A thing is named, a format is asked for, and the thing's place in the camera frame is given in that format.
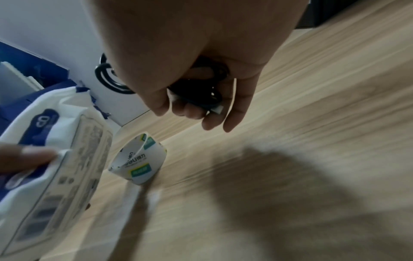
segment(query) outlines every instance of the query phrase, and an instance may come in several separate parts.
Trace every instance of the wood grain surface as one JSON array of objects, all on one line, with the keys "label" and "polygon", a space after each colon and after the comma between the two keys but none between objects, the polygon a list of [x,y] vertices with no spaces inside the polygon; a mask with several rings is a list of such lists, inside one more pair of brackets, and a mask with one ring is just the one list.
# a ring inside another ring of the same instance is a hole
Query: wood grain surface
[{"label": "wood grain surface", "polygon": [[296,31],[226,134],[151,112],[151,184],[104,173],[48,261],[413,260],[413,1],[366,0]]}]

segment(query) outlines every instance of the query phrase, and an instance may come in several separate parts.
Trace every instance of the wet wipes pack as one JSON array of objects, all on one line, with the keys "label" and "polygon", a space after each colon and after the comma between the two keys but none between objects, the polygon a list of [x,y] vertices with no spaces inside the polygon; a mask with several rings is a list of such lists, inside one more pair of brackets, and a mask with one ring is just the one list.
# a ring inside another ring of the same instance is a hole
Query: wet wipes pack
[{"label": "wet wipes pack", "polygon": [[0,175],[0,261],[35,261],[75,225],[95,192],[112,130],[87,88],[38,97],[0,142],[48,146],[58,157],[36,169]]}]

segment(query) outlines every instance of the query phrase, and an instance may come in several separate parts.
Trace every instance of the black object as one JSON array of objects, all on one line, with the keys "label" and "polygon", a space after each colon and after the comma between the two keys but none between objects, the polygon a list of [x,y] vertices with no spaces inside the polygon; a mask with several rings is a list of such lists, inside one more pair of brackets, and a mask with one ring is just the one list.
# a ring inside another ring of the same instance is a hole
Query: black object
[{"label": "black object", "polygon": [[[210,68],[213,71],[214,76],[205,80],[179,79],[168,86],[168,88],[183,101],[192,103],[209,111],[222,102],[222,95],[215,87],[219,81],[228,76],[228,67],[225,64],[200,56],[191,68]],[[102,54],[100,64],[95,69],[95,75],[99,82],[114,92],[122,94],[134,93],[126,85],[113,80],[108,73],[108,69],[111,69],[112,75],[116,76],[111,65],[107,63],[105,54]]]},{"label": "black object", "polygon": [[311,0],[296,28],[317,27],[358,0]]}]

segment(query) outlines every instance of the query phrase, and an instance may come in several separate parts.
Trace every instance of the wall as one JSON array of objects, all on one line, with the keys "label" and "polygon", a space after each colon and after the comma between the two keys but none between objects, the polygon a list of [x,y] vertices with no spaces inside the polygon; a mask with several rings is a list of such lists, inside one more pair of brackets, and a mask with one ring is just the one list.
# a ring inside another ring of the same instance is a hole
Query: wall
[{"label": "wall", "polygon": [[79,0],[2,0],[0,40],[69,68],[121,126],[148,110],[137,95],[112,92],[95,78],[102,47]]}]

